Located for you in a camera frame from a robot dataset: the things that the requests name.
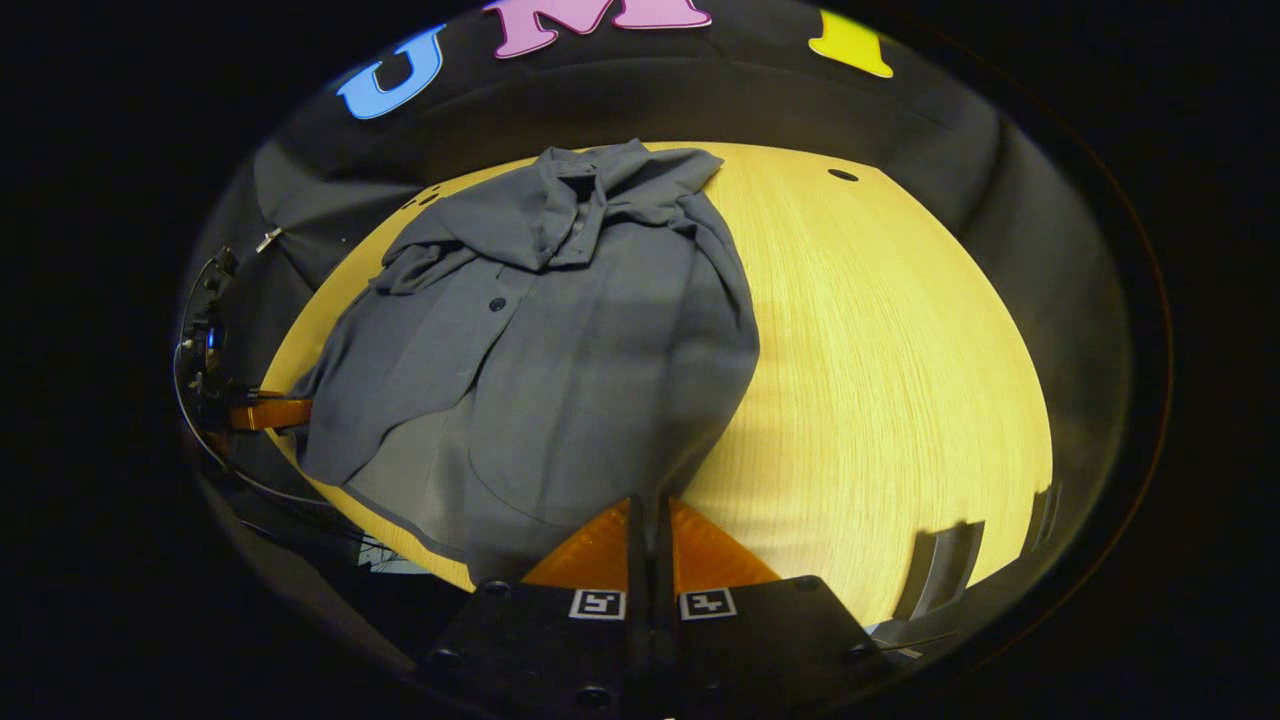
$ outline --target wooden table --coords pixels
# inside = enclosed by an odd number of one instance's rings
[[[724,159],[705,190],[733,232],[760,329],[746,397],[684,500],[782,577],[820,575],[864,624],[892,614],[918,530],[986,521],[970,584],[1016,559],[1032,498],[1052,473],[1048,416],[1012,319],[956,240],[870,167],[751,145],[646,145]],[[262,389],[287,391],[315,364],[338,315],[425,206],[394,213],[333,272]],[[271,437],[296,465],[292,441]],[[340,488],[312,484],[372,537],[471,589],[463,565]]]

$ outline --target black fabric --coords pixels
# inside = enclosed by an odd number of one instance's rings
[[[314,398],[302,469],[477,582],[527,571],[622,497],[678,493],[759,355],[701,192],[719,165],[637,140],[549,149],[429,206],[294,391]]]

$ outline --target blue letter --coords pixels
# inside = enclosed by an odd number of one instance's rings
[[[444,61],[444,58],[440,55],[440,44],[435,37],[442,29],[444,29],[444,26],[433,27],[396,50],[397,55],[403,53],[408,58],[410,68],[412,68],[408,79],[398,86],[390,90],[383,90],[378,86],[378,78],[374,73],[378,72],[378,68],[383,67],[381,60],[360,70],[356,73],[356,77],[342,83],[342,87],[338,88],[338,95],[347,101],[347,109],[351,110],[351,114],[361,120],[385,115],[408,102],[415,95],[422,92],[422,88],[431,85],[436,73],[440,72],[440,64]]]

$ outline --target wood grain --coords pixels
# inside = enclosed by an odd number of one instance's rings
[[[724,159],[707,193],[733,232],[760,329],[746,397],[684,500],[782,577],[823,577],[864,623],[891,615],[918,530],[986,521],[970,584],[1016,559],[1052,473],[1048,416],[1012,319],[946,228],[870,167],[749,145],[646,145]],[[315,363],[424,208],[394,213],[333,272],[262,388],[287,389]],[[270,434],[294,461],[288,438]],[[461,564],[312,483],[371,536],[471,588]]]

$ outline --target wrinkled fabric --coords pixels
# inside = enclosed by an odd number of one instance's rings
[[[678,495],[750,383],[721,160],[549,149],[429,206],[294,395],[298,461],[476,582],[518,579],[631,493]]]

